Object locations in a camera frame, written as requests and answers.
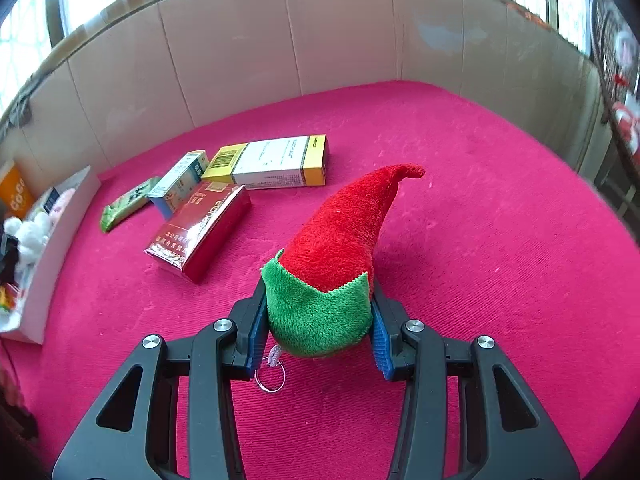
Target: white plush toy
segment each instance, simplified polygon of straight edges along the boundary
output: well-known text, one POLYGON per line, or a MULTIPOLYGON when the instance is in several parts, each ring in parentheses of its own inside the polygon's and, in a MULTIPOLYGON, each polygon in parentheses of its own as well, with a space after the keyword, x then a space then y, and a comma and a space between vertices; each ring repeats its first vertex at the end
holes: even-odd
POLYGON ((15 216, 4 221, 4 232, 18 238, 20 260, 17 270, 38 261, 51 231, 51 218, 44 211, 37 213, 33 221, 20 221, 15 216))

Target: blue gripper pad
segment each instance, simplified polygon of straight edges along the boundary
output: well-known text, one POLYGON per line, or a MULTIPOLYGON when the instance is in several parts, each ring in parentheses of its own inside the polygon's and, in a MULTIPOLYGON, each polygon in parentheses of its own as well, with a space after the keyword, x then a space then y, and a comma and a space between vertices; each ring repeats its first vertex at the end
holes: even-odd
POLYGON ((267 316, 267 298, 262 297, 260 300, 260 307, 258 313, 255 316, 254 325, 251 328, 249 334, 249 351, 246 367, 249 370, 250 376, 260 368, 262 363, 262 356, 264 355, 264 348, 267 346, 267 337, 269 335, 269 319, 267 316))
POLYGON ((382 372, 388 381, 394 372, 394 365, 391 360, 391 344, 389 334, 386 332, 382 316, 375 301, 371 302, 371 313, 373 314, 373 324, 370 331, 371 349, 373 350, 373 357, 376 360, 378 370, 382 372))

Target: cigarette pack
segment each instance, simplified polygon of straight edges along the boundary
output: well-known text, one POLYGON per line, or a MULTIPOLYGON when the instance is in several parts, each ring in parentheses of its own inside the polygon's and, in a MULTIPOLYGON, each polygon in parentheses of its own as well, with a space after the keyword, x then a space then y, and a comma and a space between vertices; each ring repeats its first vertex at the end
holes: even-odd
POLYGON ((203 181, 156 233, 145 253, 164 268, 199 283, 250 205, 245 186, 203 181))
POLYGON ((204 150, 189 152, 149 192, 148 199, 156 205, 165 220, 171 218, 180 204, 190 197, 208 164, 204 150))
POLYGON ((327 153, 324 135, 233 144, 218 150, 202 178, 248 189, 324 186, 327 153))

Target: tiled wall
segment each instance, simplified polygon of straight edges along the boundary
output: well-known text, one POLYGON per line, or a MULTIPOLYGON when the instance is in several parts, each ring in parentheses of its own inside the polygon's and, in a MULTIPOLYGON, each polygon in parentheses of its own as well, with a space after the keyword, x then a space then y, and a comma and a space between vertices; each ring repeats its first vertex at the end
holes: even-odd
POLYGON ((39 192, 242 110, 396 78, 484 105, 574 168, 594 144, 594 67, 498 0, 162 0, 58 67, 0 158, 39 192))

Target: green plush calyx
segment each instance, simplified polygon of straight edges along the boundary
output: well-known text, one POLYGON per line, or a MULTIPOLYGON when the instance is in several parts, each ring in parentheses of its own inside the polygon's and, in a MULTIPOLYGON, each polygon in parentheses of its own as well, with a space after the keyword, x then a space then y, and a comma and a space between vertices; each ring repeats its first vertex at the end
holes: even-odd
POLYGON ((327 355, 358 343, 372 323, 367 273, 321 292, 285 269, 278 261, 281 254, 262 268, 276 341, 300 357, 327 355))

